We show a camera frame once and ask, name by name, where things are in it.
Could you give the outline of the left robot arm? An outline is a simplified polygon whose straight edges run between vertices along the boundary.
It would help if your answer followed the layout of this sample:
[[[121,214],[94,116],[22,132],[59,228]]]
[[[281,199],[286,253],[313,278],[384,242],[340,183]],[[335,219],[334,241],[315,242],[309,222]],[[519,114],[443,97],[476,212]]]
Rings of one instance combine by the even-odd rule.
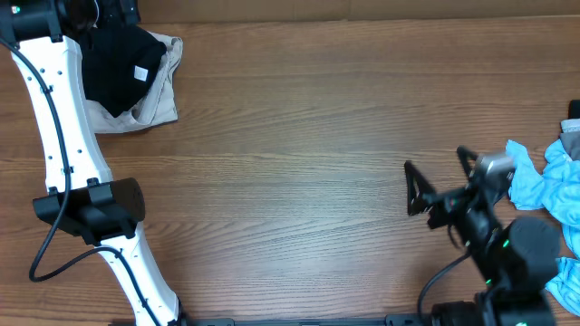
[[[179,297],[164,280],[143,227],[137,180],[116,180],[95,138],[82,82],[79,37],[94,26],[137,24],[134,1],[4,1],[1,44],[24,78],[40,131],[47,194],[33,201],[50,225],[29,270],[43,282],[99,254],[125,292],[137,325],[185,325]],[[79,236],[89,251],[46,275],[36,270],[57,231]]]

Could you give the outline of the black t-shirt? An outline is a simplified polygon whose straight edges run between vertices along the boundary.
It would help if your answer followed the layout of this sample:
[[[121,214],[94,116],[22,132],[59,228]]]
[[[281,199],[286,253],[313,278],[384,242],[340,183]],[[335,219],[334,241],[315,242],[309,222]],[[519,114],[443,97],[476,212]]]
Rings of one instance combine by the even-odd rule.
[[[114,118],[148,93],[167,51],[163,42],[136,25],[93,28],[79,45],[85,97]]]

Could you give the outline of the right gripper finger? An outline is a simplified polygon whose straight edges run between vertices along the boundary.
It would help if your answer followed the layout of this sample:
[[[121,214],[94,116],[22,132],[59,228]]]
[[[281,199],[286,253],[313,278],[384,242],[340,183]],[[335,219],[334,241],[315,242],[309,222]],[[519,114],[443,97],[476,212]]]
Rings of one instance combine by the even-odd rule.
[[[407,211],[426,213],[432,207],[435,188],[409,160],[404,163],[404,172],[407,183]]]
[[[457,155],[466,177],[471,179],[473,176],[473,167],[470,163],[475,163],[479,155],[464,146],[459,146],[457,148]]]

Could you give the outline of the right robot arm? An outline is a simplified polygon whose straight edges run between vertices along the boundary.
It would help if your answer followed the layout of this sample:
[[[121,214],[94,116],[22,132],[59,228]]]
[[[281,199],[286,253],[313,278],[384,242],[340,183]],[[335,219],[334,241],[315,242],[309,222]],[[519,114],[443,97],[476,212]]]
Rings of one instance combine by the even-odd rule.
[[[404,164],[407,212],[428,215],[431,229],[444,227],[463,254],[433,275],[417,300],[423,325],[553,325],[545,286],[558,272],[558,232],[533,216],[503,226],[495,204],[506,197],[516,173],[508,154],[477,154],[465,147],[457,155],[467,178],[464,187],[438,192],[411,161]],[[472,259],[486,291],[471,302],[445,302],[423,310],[427,292],[446,273]]]

